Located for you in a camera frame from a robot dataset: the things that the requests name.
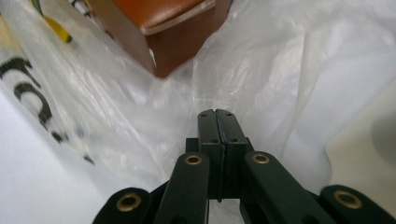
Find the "metal grommet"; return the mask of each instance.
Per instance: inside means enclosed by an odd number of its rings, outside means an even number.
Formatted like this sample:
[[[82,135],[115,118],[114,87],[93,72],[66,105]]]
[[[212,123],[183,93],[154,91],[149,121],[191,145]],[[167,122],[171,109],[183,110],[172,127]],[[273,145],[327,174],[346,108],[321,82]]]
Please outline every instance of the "metal grommet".
[[[121,212],[130,212],[136,209],[141,202],[142,199],[139,197],[139,195],[135,193],[127,193],[119,199],[117,202],[117,208]]]
[[[196,155],[192,155],[187,157],[184,162],[186,162],[189,165],[198,165],[199,163],[202,162],[202,158]]]
[[[262,154],[256,154],[251,159],[260,164],[266,164],[270,162],[270,158]]]
[[[351,199],[351,202],[345,201],[344,199],[342,199],[342,196],[349,197]],[[348,207],[348,208],[359,209],[363,206],[363,203],[361,202],[361,200],[358,197],[356,197],[354,194],[349,193],[344,190],[337,190],[334,193],[334,198],[338,203],[340,203],[343,206]]]

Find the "brown leather box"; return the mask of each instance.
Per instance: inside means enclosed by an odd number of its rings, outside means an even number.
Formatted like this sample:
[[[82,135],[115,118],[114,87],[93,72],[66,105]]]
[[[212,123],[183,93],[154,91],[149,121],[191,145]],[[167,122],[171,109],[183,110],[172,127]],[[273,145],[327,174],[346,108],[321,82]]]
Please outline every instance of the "brown leather box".
[[[232,0],[85,0],[107,32],[156,77],[194,56]]]

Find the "white plastic bag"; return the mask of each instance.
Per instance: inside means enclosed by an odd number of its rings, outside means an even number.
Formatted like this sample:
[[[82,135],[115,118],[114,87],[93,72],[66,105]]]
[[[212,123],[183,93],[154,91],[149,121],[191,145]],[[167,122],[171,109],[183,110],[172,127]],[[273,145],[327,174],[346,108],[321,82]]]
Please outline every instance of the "white plastic bag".
[[[71,44],[29,1],[0,1],[0,11],[67,136],[63,146],[137,188],[166,181],[185,138],[196,136],[195,116],[222,108],[256,150],[318,193],[331,175],[326,144],[396,77],[390,0],[234,1],[219,31],[166,80],[67,1],[41,5]],[[234,202],[211,205],[211,223],[241,222]]]

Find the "crumpled plastic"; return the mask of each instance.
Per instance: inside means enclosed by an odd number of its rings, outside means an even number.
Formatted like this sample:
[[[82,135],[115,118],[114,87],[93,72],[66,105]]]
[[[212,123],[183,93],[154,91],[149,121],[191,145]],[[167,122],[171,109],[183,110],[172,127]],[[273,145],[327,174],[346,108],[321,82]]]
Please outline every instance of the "crumpled plastic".
[[[315,193],[329,183],[326,144],[396,78],[396,3],[235,0],[228,20],[168,79],[157,79],[64,0],[0,1],[0,11],[49,100],[62,145],[153,190],[196,136],[196,115],[235,113]],[[210,204],[211,223],[241,223],[235,201]]]

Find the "brown leather case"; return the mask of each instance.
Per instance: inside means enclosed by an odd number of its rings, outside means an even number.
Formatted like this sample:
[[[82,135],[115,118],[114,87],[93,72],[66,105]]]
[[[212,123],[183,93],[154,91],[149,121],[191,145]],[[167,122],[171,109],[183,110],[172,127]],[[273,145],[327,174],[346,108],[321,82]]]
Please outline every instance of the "brown leather case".
[[[106,31],[156,77],[194,56],[232,0],[85,0]]]

